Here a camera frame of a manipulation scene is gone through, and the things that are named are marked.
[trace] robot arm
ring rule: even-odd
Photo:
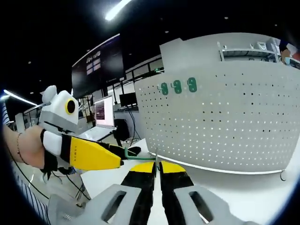
[[[110,148],[106,148],[101,143],[69,135],[57,135],[46,130],[42,132],[41,139],[48,152],[60,157],[76,169],[105,170],[123,165],[122,155],[112,153]]]

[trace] person's hand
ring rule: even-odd
[[[18,139],[18,132],[3,126],[4,139],[15,161],[25,162],[40,169],[44,168],[45,149],[40,139],[42,130],[39,126],[30,127],[20,134]]]

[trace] perforated white panel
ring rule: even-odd
[[[187,80],[194,77],[197,91]],[[171,83],[179,80],[180,94]],[[161,84],[168,94],[163,95]],[[149,151],[232,172],[285,169],[300,133],[300,70],[280,63],[220,62],[135,83]]]

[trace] yellow robot eye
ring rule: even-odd
[[[72,114],[75,111],[75,102],[73,100],[68,100],[66,103],[67,114]]]

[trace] monitor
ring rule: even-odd
[[[73,96],[81,98],[126,78],[120,35],[101,43],[72,66]]]
[[[104,97],[95,103],[95,121],[96,126],[114,127],[112,96]]]
[[[121,106],[137,104],[135,92],[120,95]]]

